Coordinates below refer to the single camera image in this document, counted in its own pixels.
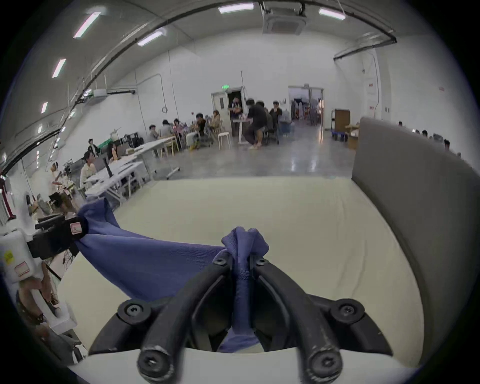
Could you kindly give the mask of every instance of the white stool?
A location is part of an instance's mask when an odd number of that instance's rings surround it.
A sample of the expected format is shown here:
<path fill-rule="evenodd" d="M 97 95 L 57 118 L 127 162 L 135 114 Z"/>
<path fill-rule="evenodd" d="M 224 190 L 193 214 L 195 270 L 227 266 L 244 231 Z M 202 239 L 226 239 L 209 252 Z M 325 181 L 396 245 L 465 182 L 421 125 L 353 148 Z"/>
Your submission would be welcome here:
<path fill-rule="evenodd" d="M 223 148 L 223 136 L 227 137 L 228 147 L 232 149 L 232 144 L 230 143 L 230 132 L 222 132 L 218 134 L 218 149 L 222 150 Z"/>

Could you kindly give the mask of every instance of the gray partition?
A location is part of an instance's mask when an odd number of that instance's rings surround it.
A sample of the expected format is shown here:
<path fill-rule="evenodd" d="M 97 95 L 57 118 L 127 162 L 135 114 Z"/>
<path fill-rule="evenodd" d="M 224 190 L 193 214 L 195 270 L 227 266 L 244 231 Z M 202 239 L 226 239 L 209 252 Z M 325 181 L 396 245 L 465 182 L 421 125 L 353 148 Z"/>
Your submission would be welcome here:
<path fill-rule="evenodd" d="M 417 279 L 424 362 L 455 325 L 478 277 L 480 177 L 442 144 L 362 118 L 352 179 L 392 228 Z"/>

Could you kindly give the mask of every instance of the door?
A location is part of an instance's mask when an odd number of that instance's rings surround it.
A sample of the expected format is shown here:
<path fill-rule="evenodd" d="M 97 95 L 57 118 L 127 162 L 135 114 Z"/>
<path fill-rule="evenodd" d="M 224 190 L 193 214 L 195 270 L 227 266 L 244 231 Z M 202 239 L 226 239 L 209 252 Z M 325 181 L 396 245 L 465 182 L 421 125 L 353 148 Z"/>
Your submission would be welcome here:
<path fill-rule="evenodd" d="M 232 132 L 230 113 L 228 111 L 228 95 L 226 92 L 212 93 L 213 108 L 220 113 L 223 127 L 227 132 Z"/>

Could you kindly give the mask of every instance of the blue cloth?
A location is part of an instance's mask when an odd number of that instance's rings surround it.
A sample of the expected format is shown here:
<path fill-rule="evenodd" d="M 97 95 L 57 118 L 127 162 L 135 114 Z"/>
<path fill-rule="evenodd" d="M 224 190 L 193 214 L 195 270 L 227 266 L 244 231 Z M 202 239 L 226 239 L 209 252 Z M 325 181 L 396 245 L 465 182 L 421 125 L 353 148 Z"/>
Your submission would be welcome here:
<path fill-rule="evenodd" d="M 220 247 L 154 240 L 121 229 L 106 199 L 84 205 L 78 216 L 88 221 L 88 234 L 76 242 L 80 252 L 131 298 L 154 301 L 175 295 L 226 249 L 233 258 L 236 292 L 232 330 L 219 350 L 235 352 L 258 342 L 250 328 L 249 256 L 256 261 L 268 252 L 258 230 L 236 227 Z"/>

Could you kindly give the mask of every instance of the white desk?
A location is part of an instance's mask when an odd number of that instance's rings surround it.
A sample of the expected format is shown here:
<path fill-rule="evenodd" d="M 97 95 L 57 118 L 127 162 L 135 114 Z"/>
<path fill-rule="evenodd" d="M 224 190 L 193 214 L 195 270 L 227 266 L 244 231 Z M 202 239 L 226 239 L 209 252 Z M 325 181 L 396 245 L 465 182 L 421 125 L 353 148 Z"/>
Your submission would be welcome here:
<path fill-rule="evenodd" d="M 102 180 L 100 180 L 97 184 L 87 189 L 85 191 L 85 195 L 99 197 L 102 193 L 108 193 L 109 195 L 117 199 L 120 202 L 120 204 L 124 203 L 126 199 L 123 196 L 117 194 L 115 191 L 113 191 L 112 186 L 126 177 L 128 179 L 128 197 L 130 197 L 132 194 L 132 191 L 131 191 L 132 176 L 130 174 L 141 165 L 142 165 L 141 161 L 131 163 L 131 164 L 124 164 L 123 167 L 117 169 L 117 172 L 112 177 L 108 177 L 108 174 L 107 174 L 107 176 L 104 177 Z"/>
<path fill-rule="evenodd" d="M 118 160 L 112 161 L 108 167 L 112 171 L 112 173 L 116 173 L 119 169 L 121 169 L 125 164 L 133 162 L 138 156 L 136 154 L 123 156 Z M 107 167 L 102 168 L 98 171 L 95 175 L 90 176 L 87 178 L 87 182 L 97 182 L 99 180 L 105 179 L 108 177 Z"/>
<path fill-rule="evenodd" d="M 165 145 L 168 142 L 171 142 L 172 140 L 175 140 L 175 136 L 164 137 L 164 138 L 161 138 L 161 139 L 149 142 L 149 143 L 145 143 L 145 144 L 135 148 L 134 155 L 136 155 L 138 157 L 141 157 L 142 160 L 144 161 L 145 168 L 147 170 L 148 176 L 150 176 L 150 180 L 153 180 L 154 178 L 153 178 L 153 174 L 150 170 L 150 167 L 148 166 L 147 161 L 144 159 L 144 155 L 147 154 L 150 151 L 153 151 L 154 149 L 157 149 L 157 148 Z M 167 180 L 168 180 L 170 178 L 170 176 L 173 175 L 175 172 L 178 172 L 180 170 L 180 168 L 179 167 L 173 168 L 171 166 L 170 162 L 168 161 L 168 156 L 165 156 L 165 159 L 166 159 L 166 162 L 168 163 L 168 165 L 170 166 L 170 173 L 168 173 L 168 175 L 167 175 Z"/>
<path fill-rule="evenodd" d="M 241 139 L 241 136 L 242 136 L 241 131 L 242 131 L 242 128 L 243 128 L 243 123 L 244 123 L 244 122 L 249 123 L 249 122 L 251 122 L 252 120 L 251 120 L 251 119 L 243 119 L 243 120 L 242 120 L 242 119 L 234 119 L 234 120 L 232 120 L 232 121 L 233 121 L 234 123 L 240 123 L 240 127 L 239 127 L 239 144 L 248 144 L 248 141 L 242 141 L 242 139 Z"/>

